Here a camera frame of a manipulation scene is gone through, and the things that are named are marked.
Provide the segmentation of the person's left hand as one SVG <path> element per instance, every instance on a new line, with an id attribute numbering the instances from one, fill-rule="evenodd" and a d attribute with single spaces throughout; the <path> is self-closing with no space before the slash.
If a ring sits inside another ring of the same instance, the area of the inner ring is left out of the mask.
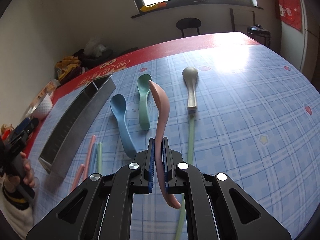
<path id="1" fill-rule="evenodd" d="M 34 188 L 36 186 L 34 170 L 31 168 L 31 164 L 29 159 L 27 159 L 27 155 L 23 152 L 21 152 L 20 155 L 22 157 L 23 167 L 25 170 L 25 177 L 23 178 L 23 182 L 25 183 L 25 185 L 28 185 L 29 187 Z M 19 176 L 6 175 L 4 186 L 9 192 L 13 193 L 19 184 L 20 184 Z"/>

